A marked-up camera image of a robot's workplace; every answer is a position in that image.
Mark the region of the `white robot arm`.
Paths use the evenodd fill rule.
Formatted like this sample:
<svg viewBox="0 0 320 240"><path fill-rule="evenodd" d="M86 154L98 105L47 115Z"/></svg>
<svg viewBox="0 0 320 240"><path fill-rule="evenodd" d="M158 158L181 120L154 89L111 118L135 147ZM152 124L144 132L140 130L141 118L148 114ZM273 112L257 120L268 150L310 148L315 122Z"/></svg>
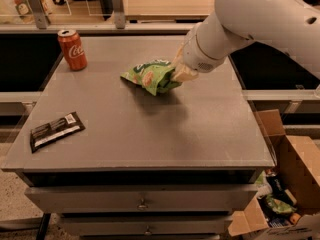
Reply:
<svg viewBox="0 0 320 240"><path fill-rule="evenodd" d="M209 73L253 42L289 55L320 78L320 10L303 0L215 0L213 12L185 36L171 79Z"/></svg>

